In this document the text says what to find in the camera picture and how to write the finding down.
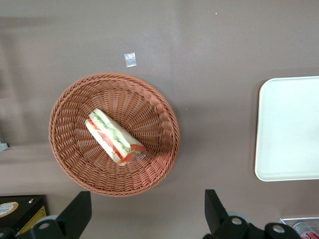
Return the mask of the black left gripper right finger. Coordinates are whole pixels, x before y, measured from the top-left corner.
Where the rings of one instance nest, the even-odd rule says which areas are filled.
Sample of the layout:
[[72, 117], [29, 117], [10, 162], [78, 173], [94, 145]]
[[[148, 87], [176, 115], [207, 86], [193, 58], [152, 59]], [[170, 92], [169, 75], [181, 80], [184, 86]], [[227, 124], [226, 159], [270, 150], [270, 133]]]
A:
[[268, 223], [259, 229], [240, 216], [230, 216], [217, 193], [213, 189], [205, 190], [205, 218], [210, 233], [205, 239], [299, 239], [295, 230], [280, 223]]

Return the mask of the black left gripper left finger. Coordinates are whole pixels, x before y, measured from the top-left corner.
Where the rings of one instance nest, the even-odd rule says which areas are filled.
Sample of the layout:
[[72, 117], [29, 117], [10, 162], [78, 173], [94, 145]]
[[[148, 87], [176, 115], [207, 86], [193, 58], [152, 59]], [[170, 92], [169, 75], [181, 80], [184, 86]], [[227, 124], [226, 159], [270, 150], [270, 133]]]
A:
[[20, 239], [78, 239], [91, 217], [91, 194], [89, 191], [81, 191], [56, 219], [39, 222], [18, 237]]

